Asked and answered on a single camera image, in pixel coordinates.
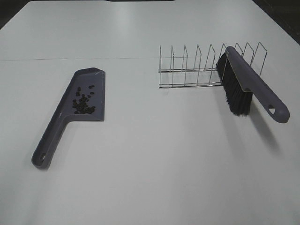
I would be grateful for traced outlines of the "purple hand brush black bristles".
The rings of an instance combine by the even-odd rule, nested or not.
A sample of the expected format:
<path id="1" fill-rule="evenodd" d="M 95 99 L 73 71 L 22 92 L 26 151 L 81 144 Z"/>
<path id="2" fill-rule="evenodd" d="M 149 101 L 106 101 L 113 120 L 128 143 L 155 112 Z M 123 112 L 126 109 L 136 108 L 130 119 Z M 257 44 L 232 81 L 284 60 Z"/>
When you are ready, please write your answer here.
<path id="1" fill-rule="evenodd" d="M 278 123 L 289 121 L 287 106 L 234 47 L 225 48 L 216 68 L 229 109 L 234 115 L 248 116 L 252 97 L 255 96 L 273 120 Z"/>

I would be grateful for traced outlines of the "pile of coffee beans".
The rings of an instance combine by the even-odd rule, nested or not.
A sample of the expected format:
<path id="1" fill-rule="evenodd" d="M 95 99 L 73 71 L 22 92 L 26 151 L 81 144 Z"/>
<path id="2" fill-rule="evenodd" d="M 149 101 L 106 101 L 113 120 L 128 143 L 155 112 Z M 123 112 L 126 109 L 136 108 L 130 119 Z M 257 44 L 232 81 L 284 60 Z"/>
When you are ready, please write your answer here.
<path id="1" fill-rule="evenodd" d="M 76 88 L 75 98 L 72 100 L 72 108 L 74 109 L 74 114 L 92 114 L 95 112 L 96 107 L 94 105 L 90 106 L 90 99 L 95 94 L 91 91 L 95 88 L 95 85 L 88 86 L 87 94 L 83 93 L 81 86 Z"/>

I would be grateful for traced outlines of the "purple plastic dustpan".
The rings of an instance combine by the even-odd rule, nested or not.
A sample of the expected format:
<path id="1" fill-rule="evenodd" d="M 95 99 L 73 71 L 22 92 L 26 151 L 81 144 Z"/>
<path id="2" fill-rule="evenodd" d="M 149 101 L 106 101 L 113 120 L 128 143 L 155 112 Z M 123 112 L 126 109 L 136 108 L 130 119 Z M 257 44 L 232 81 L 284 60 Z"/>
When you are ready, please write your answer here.
<path id="1" fill-rule="evenodd" d="M 68 123 L 104 120 L 105 71 L 95 67 L 76 71 L 32 155 L 32 164 L 49 168 Z"/>

